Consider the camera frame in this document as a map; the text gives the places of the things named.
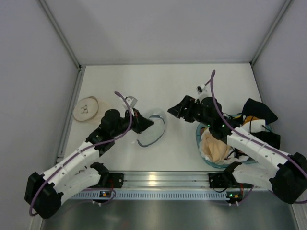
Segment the white mesh laundry bag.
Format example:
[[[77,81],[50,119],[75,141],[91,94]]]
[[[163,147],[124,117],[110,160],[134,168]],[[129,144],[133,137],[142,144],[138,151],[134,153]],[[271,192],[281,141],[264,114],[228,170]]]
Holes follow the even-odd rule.
[[[131,144],[138,144],[142,148],[147,148],[155,144],[164,135],[167,119],[165,111],[157,107],[147,110],[143,117],[153,121],[154,124],[138,134]]]

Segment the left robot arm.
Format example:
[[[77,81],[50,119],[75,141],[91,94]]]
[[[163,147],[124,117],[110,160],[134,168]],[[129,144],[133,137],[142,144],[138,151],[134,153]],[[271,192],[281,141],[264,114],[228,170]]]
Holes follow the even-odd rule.
[[[66,200],[89,187],[110,187],[110,172],[98,159],[129,131],[142,133],[154,125],[137,109],[105,112],[101,123],[72,154],[43,173],[32,173],[27,181],[25,201],[30,216],[52,217]]]

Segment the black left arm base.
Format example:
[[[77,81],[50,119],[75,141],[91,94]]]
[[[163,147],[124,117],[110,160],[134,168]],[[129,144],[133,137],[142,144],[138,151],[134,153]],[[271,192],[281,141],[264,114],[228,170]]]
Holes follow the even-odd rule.
[[[93,202],[99,205],[110,203],[116,197],[115,188],[121,188],[123,182],[123,173],[109,173],[97,185],[92,186],[95,189],[103,189],[103,192],[99,192],[99,197],[106,199],[94,199]]]

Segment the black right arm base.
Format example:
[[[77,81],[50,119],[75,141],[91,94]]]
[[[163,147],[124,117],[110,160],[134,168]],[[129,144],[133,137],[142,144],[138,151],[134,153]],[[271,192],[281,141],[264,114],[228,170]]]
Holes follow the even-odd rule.
[[[217,193],[226,192],[226,206],[240,206],[251,194],[253,185],[242,184],[231,179],[225,172],[209,173],[209,187]]]

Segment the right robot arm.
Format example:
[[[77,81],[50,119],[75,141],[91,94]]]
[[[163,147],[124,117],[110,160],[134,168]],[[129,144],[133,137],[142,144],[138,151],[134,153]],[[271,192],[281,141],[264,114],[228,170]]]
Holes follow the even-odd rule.
[[[214,138],[242,151],[263,168],[240,162],[225,169],[228,181],[265,188],[288,204],[304,204],[299,197],[307,189],[307,160],[304,155],[282,152],[246,131],[237,121],[223,116],[221,105],[214,97],[202,100],[186,95],[168,113],[186,122],[207,125]]]

